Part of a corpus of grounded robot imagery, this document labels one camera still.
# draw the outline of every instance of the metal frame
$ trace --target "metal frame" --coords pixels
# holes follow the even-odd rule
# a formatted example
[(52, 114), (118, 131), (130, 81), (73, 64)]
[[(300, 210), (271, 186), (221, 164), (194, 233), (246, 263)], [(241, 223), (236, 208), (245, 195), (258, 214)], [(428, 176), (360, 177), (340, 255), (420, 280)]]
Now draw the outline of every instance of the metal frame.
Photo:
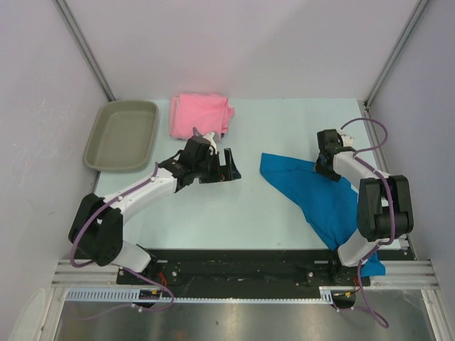
[[(384, 261), (386, 276), (370, 277), (367, 291), (421, 290), (429, 318), (437, 340), (453, 340), (453, 330), (446, 318), (446, 308), (441, 297), (434, 269), (430, 261)], [(118, 267), (100, 267), (90, 264), (83, 269), (73, 268), (70, 261), (58, 263), (51, 288), (53, 298), (43, 325), (40, 341), (52, 341), (57, 333), (58, 322), (65, 301), (132, 302), (139, 297), (140, 288), (153, 286), (121, 286), (116, 283)], [(178, 303), (284, 303), (284, 304), (332, 304), (332, 290), (352, 290), (352, 287), (320, 287), (317, 299), (284, 300), (236, 300), (178, 298)]]
[[(58, 12), (62, 16), (65, 25), (70, 34), (75, 39), (76, 45), (80, 49), (88, 67), (93, 72), (98, 84), (102, 88), (108, 101), (114, 101), (115, 97), (109, 87), (109, 84), (103, 75), (101, 68), (90, 49), (87, 40), (75, 20), (66, 0), (53, 0)], [(404, 50), (410, 36), (414, 32), (423, 13), (427, 9), (430, 0), (419, 0), (414, 8), (412, 15), (405, 25), (403, 32), (395, 44), (391, 54), (389, 55), (383, 69), (375, 81), (368, 97), (364, 101), (364, 107), (361, 110), (364, 117), (370, 117), (369, 108), (378, 95), (382, 85), (390, 74), (394, 64)], [(365, 128), (369, 139), (373, 145), (378, 143), (378, 134), (375, 127), (369, 123), (365, 123)], [(383, 171), (388, 171), (385, 156), (382, 150), (375, 150), (375, 160), (378, 168)], [(432, 265), (429, 261), (385, 261), (383, 262), (387, 269), (386, 276), (372, 277), (372, 285), (366, 287), (366, 290), (421, 290), (432, 328), (437, 340), (454, 340), (454, 329), (448, 318), (448, 310), (446, 309), (442, 293), (439, 290), (436, 276)], [(53, 283), (52, 283), (52, 300), (49, 305), (48, 313), (43, 324), (40, 340), (52, 341), (55, 337), (58, 328), (58, 322), (62, 313), (65, 299), (68, 300), (92, 300), (93, 297), (106, 301), (112, 299), (113, 296), (107, 293), (126, 293), (125, 297), (130, 299), (137, 293), (138, 286), (118, 286), (116, 282), (117, 267), (105, 266), (100, 268), (96, 265), (90, 265), (84, 269), (74, 269), (69, 264), (69, 261), (62, 260), (57, 267)], [(313, 303), (330, 303), (327, 299), (329, 290), (343, 290), (341, 287), (320, 287), (321, 300)], [(194, 302), (209, 303), (215, 300), (186, 300), (181, 299), (182, 303)], [(230, 302), (230, 300), (220, 300), (222, 302)], [(301, 301), (280, 301), (280, 303), (308, 303)]]
[(87, 66), (93, 72), (96, 81), (100, 85), (102, 91), (104, 92), (107, 100), (109, 102), (115, 101), (114, 94), (107, 83), (105, 76), (103, 75), (100, 65), (98, 64), (95, 56), (93, 55), (90, 46), (88, 45), (87, 40), (85, 39), (82, 31), (80, 30), (79, 25), (70, 10), (70, 7), (66, 3), (66, 0), (53, 0), (57, 8), (58, 13), (60, 13), (63, 21), (65, 22), (66, 27), (68, 28), (71, 36), (74, 38), (76, 45), (78, 46), (82, 56), (87, 62)]
[(393, 66), (397, 62), (398, 58), (401, 56), (402, 51), (404, 50), (408, 40), (410, 39), (412, 33), (414, 32), (417, 24), (420, 22), (423, 13), (427, 9), (429, 3), (432, 0), (419, 0), (417, 5), (414, 7), (414, 11), (411, 13), (410, 18), (406, 22), (405, 28), (401, 32), (398, 41), (392, 49), (389, 57), (387, 58), (384, 67), (379, 73), (378, 78), (375, 81), (370, 93), (368, 94), (365, 100), (365, 106), (369, 109), (373, 101), (375, 100), (378, 92), (380, 91), (384, 81), (387, 79), (387, 76), (390, 74)]

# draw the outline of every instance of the metal sheet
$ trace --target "metal sheet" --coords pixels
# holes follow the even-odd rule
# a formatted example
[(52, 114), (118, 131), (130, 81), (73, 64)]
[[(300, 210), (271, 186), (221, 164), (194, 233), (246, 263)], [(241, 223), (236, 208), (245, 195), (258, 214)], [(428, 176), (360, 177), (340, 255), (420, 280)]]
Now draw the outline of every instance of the metal sheet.
[(117, 303), (67, 302), (55, 341), (435, 340), (420, 291), (369, 292), (368, 297), (389, 320), (389, 330), (365, 313), (338, 314), (329, 305), (189, 303), (162, 313), (123, 308), (81, 321)]

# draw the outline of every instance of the blue cloth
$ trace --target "blue cloth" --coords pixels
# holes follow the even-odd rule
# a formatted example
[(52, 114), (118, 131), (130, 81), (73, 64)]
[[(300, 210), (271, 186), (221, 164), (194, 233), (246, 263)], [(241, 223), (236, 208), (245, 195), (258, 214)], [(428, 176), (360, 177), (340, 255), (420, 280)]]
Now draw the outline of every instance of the blue cloth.
[[(313, 168), (314, 162), (263, 153), (260, 172), (301, 208), (306, 221), (334, 250), (357, 229), (357, 193), (345, 178), (336, 183)], [(381, 275), (385, 275), (385, 267), (374, 254), (363, 267), (362, 276)]]

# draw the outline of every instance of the gray plastic tray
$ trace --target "gray plastic tray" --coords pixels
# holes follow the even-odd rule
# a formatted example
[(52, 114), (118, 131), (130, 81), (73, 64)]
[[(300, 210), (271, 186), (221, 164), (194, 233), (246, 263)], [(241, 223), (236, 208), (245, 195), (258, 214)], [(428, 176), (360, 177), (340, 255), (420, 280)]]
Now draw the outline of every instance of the gray plastic tray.
[(137, 171), (149, 162), (158, 107), (148, 101), (116, 101), (101, 108), (84, 162), (97, 171)]

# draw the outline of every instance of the pink cloth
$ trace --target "pink cloth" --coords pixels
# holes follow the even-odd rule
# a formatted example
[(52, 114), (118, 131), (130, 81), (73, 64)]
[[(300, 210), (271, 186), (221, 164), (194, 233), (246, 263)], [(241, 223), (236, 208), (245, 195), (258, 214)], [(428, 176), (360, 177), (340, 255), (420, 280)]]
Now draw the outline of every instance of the pink cloth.
[(169, 111), (169, 135), (189, 139), (193, 128), (205, 135), (216, 131), (218, 136), (227, 133), (234, 116), (229, 99), (217, 94), (180, 94), (172, 97)]

